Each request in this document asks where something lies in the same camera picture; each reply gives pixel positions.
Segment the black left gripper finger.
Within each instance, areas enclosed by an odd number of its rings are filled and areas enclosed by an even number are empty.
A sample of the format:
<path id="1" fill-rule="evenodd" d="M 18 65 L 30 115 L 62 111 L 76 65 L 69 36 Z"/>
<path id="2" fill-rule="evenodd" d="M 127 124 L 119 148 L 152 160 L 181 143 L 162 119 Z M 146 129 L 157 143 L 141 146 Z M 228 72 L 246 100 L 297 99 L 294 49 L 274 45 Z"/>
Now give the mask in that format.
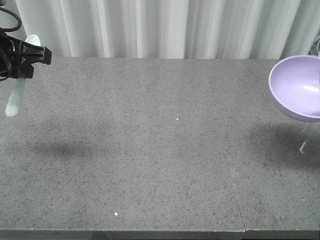
<path id="1" fill-rule="evenodd" d="M 21 64 L 31 65 L 42 63 L 50 65 L 52 62 L 52 52 L 45 46 L 37 46 L 28 42 L 21 44 Z"/>
<path id="2" fill-rule="evenodd" d="M 13 71 L 13 78 L 32 79 L 34 75 L 34 67 L 30 65 L 22 66 Z"/>

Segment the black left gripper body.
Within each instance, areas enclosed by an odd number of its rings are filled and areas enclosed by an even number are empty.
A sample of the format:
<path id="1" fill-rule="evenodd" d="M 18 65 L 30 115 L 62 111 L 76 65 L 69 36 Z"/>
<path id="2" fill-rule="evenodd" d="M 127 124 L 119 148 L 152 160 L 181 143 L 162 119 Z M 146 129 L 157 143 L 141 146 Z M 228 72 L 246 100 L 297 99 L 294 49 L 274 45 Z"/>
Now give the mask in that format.
<path id="1" fill-rule="evenodd" d="M 11 75 L 8 78 L 14 78 L 14 70 L 25 66 L 21 64 L 21 44 L 23 42 L 20 39 L 7 35 L 4 31 L 0 32 L 0 51 L 1 49 L 4 51 L 4 56 L 9 59 L 12 67 Z M 3 58 L 0 56 L 0 79 L 8 79 L 6 78 L 7 74 L 8 69 Z"/>

